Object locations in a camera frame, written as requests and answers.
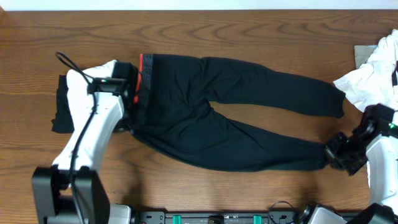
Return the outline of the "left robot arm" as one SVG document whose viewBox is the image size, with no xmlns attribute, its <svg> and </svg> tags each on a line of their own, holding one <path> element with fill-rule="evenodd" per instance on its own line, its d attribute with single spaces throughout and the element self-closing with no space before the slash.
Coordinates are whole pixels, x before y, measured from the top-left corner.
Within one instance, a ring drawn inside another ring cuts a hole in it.
<svg viewBox="0 0 398 224">
<path fill-rule="evenodd" d="M 131 223 L 132 208 L 110 203 L 98 171 L 115 127 L 131 117 L 137 68 L 112 60 L 70 70 L 67 87 L 73 133 L 50 167 L 38 167 L 32 189 L 39 223 Z"/>
</svg>

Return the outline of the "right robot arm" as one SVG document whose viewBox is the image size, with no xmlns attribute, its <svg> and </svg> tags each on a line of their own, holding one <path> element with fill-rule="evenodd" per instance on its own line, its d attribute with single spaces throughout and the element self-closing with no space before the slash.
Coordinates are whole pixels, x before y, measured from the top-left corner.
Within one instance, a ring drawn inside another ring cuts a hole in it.
<svg viewBox="0 0 398 224">
<path fill-rule="evenodd" d="M 295 223 L 397 223 L 396 116 L 396 110 L 380 103 L 367 106 L 350 137 L 338 133 L 325 146 L 336 169 L 354 175 L 366 166 L 369 207 L 347 220 L 323 205 L 308 205 Z"/>
</svg>

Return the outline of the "black leggings with red waistband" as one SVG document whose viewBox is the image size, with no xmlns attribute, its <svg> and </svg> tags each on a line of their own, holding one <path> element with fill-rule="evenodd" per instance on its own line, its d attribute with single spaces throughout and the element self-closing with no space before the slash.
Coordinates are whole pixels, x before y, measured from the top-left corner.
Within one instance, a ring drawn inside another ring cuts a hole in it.
<svg viewBox="0 0 398 224">
<path fill-rule="evenodd" d="M 194 166 L 222 171 L 319 170 L 324 146 L 229 119 L 212 102 L 343 116 L 345 94 L 330 83 L 216 57 L 142 54 L 133 135 Z"/>
</svg>

